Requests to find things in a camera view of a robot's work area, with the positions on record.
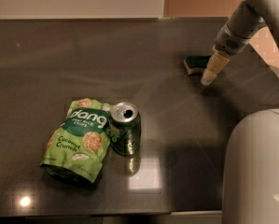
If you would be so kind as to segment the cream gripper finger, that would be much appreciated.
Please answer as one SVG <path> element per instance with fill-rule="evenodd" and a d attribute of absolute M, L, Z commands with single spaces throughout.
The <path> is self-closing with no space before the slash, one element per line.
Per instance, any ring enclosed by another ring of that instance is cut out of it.
<path fill-rule="evenodd" d="M 210 85 L 217 75 L 225 68 L 230 61 L 230 56 L 224 51 L 216 51 L 209 59 L 204 72 L 202 73 L 201 83 L 204 86 Z"/>

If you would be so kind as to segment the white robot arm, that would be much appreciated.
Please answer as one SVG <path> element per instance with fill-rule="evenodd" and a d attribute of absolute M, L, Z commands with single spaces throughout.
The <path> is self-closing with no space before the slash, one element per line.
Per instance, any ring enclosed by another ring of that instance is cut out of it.
<path fill-rule="evenodd" d="M 202 84 L 211 84 L 264 26 L 279 48 L 279 0 L 244 0 L 217 35 Z M 253 113 L 234 128 L 225 155 L 221 223 L 279 224 L 279 109 Z"/>

